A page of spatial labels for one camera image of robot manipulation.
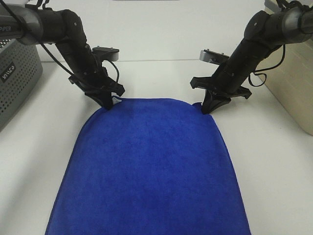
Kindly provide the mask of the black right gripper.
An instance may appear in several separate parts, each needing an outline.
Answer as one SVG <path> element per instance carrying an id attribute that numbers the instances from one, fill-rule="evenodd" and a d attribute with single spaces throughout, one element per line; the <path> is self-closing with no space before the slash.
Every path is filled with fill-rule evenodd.
<path id="1" fill-rule="evenodd" d="M 250 98 L 251 91 L 242 87 L 246 79 L 246 74 L 235 73 L 229 68 L 217 68 L 210 77 L 193 77 L 190 85 L 193 89 L 205 90 L 201 111 L 203 114 L 209 114 L 228 104 L 233 97 Z"/>

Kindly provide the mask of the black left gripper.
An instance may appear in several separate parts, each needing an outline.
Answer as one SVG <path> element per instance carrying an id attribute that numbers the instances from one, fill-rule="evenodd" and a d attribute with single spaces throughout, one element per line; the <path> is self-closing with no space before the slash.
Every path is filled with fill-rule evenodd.
<path id="1" fill-rule="evenodd" d="M 110 110 L 113 107 L 112 93 L 121 96 L 125 89 L 123 85 L 118 83 L 119 70 L 116 65 L 113 65 L 116 70 L 117 78 L 113 80 L 109 77 L 107 69 L 102 67 L 99 70 L 83 70 L 77 65 L 69 65 L 73 75 L 69 77 L 72 84 L 77 85 L 85 92 L 85 95 L 98 103 L 101 107 Z"/>

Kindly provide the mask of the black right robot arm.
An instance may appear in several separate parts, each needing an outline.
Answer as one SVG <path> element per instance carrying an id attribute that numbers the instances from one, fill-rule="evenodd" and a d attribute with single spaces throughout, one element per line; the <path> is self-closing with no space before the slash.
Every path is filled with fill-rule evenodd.
<path id="1" fill-rule="evenodd" d="M 200 60 L 218 65 L 210 77 L 193 77 L 191 87 L 205 90 L 201 111 L 209 114 L 228 104 L 232 98 L 242 96 L 248 99 L 251 91 L 242 87 L 251 79 L 251 74 L 264 74 L 256 69 L 261 61 L 268 58 L 287 44 L 307 41 L 313 35 L 313 8 L 297 0 L 279 0 L 280 11 L 269 14 L 264 10 L 256 13 L 248 22 L 244 37 L 237 48 L 226 56 L 204 49 Z"/>

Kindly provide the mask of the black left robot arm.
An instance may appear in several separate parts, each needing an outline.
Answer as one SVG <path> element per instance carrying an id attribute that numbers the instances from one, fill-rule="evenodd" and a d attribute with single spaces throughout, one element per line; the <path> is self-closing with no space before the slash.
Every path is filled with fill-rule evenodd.
<path id="1" fill-rule="evenodd" d="M 72 84 L 101 107 L 113 107 L 112 94 L 122 96 L 125 89 L 109 77 L 103 61 L 114 63 L 119 50 L 112 47 L 91 48 L 87 43 L 81 18 L 71 10 L 54 11 L 47 1 L 36 5 L 0 2 L 0 38 L 16 39 L 32 46 L 54 44 L 68 67 Z"/>

